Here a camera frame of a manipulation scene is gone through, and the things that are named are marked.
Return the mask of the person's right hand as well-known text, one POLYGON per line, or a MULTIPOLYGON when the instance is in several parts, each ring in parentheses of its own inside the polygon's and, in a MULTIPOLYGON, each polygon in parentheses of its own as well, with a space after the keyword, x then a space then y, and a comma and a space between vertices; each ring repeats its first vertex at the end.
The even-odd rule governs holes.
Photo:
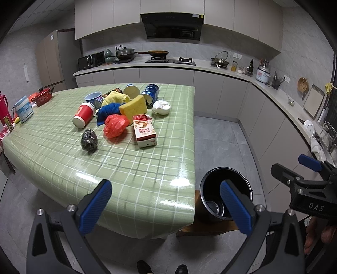
POLYGON ((336 227, 331 226, 325 220, 312 217, 309 225, 306 228, 306 241, 304 245, 304 254, 307 255, 311 252, 314 243, 321 239, 325 244, 332 242, 336 227))

